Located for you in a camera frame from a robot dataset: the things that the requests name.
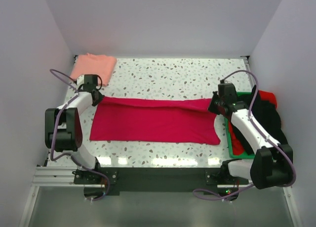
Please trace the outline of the crimson red t-shirt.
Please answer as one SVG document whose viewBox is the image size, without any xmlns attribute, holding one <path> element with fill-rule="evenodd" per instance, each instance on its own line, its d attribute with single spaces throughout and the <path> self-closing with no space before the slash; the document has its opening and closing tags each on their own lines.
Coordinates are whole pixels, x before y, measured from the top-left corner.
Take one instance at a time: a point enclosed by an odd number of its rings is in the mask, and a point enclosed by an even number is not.
<svg viewBox="0 0 316 227">
<path fill-rule="evenodd" d="M 104 97 L 92 121 L 92 141 L 220 144 L 211 100 Z"/>
</svg>

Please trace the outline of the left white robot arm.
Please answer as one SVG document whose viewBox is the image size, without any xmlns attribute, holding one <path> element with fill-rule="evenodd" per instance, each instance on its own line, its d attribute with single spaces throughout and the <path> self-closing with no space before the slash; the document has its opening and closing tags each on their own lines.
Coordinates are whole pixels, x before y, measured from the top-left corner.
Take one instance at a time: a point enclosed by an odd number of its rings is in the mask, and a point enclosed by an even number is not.
<svg viewBox="0 0 316 227">
<path fill-rule="evenodd" d="M 89 107 L 97 106 L 104 98 L 99 75 L 85 74 L 75 79 L 74 96 L 64 104 L 45 111 L 45 145 L 50 149 L 50 160 L 66 156 L 78 170 L 86 170 L 85 178 L 92 184 L 102 179 L 98 159 L 83 144 L 80 115 Z"/>
</svg>

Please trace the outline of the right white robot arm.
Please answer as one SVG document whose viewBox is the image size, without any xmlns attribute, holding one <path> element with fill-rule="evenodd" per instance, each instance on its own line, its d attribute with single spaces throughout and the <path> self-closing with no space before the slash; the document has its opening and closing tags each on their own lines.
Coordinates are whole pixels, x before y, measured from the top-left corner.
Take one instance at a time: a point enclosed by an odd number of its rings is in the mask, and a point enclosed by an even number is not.
<svg viewBox="0 0 316 227">
<path fill-rule="evenodd" d="M 281 145 L 256 120 L 250 106 L 239 101 L 232 83 L 221 81 L 213 92 L 208 110 L 224 116 L 235 126 L 254 152 L 253 160 L 231 159 L 223 162 L 220 179 L 231 184 L 239 178 L 251 180 L 258 189 L 289 187 L 296 181 L 293 149 Z"/>
</svg>

